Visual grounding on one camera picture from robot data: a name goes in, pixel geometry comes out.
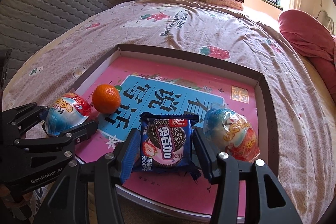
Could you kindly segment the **red blue Kinder egg toy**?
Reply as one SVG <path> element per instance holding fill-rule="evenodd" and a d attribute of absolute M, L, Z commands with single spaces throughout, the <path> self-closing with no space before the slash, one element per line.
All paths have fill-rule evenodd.
<path fill-rule="evenodd" d="M 253 162 L 260 155 L 258 136 L 248 119 L 213 103 L 205 114 L 203 133 L 220 151 L 237 160 Z"/>

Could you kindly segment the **blue Oreo cookie packet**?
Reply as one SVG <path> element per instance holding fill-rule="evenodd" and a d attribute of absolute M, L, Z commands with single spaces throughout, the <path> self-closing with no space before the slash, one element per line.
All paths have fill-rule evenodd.
<path fill-rule="evenodd" d="M 197 114 L 140 115 L 141 144 L 134 172 L 189 173 L 193 180 L 201 176 L 193 163 L 193 126 L 199 122 Z"/>

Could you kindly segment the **large orange mandarin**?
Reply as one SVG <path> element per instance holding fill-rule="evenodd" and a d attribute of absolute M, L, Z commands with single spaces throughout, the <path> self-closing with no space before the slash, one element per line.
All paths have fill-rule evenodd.
<path fill-rule="evenodd" d="M 121 105 L 121 97 L 112 85 L 101 84 L 92 94 L 92 103 L 101 114 L 113 114 Z"/>

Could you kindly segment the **pink strawberry print bedsheet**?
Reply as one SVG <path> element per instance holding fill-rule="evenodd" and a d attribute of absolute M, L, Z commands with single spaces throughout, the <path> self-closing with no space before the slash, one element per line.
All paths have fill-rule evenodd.
<path fill-rule="evenodd" d="M 334 197 L 335 104 L 315 67 L 269 24 L 199 1 L 125 2 L 91 16 L 35 53 L 5 88 L 3 107 L 49 105 L 115 46 L 159 61 L 208 61 L 261 73 L 276 114 L 280 182 L 304 223 Z"/>

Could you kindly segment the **pink quilted blanket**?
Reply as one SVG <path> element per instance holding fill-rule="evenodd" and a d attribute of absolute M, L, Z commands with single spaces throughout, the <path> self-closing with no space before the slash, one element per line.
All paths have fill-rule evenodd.
<path fill-rule="evenodd" d="M 278 17 L 280 34 L 297 53 L 315 67 L 335 99 L 335 36 L 318 20 L 301 10 L 287 10 Z"/>

